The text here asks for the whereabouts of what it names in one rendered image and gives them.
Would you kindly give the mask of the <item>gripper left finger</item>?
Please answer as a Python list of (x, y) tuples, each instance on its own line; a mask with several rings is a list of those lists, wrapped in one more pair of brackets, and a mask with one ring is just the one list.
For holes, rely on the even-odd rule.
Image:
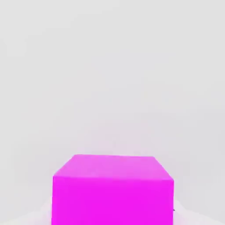
[(52, 198), (40, 209), (21, 216), (12, 222), (12, 225), (51, 225)]

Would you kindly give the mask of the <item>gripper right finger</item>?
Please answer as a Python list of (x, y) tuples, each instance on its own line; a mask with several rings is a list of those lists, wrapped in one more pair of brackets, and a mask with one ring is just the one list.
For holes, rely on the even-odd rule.
[(206, 216), (185, 209), (177, 200), (174, 201), (173, 225), (214, 225)]

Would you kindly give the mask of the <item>small magenta cube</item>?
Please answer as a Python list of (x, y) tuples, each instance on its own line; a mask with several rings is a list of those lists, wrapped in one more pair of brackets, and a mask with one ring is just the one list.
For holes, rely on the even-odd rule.
[(51, 225), (173, 225), (174, 180), (151, 156), (74, 155), (53, 176)]

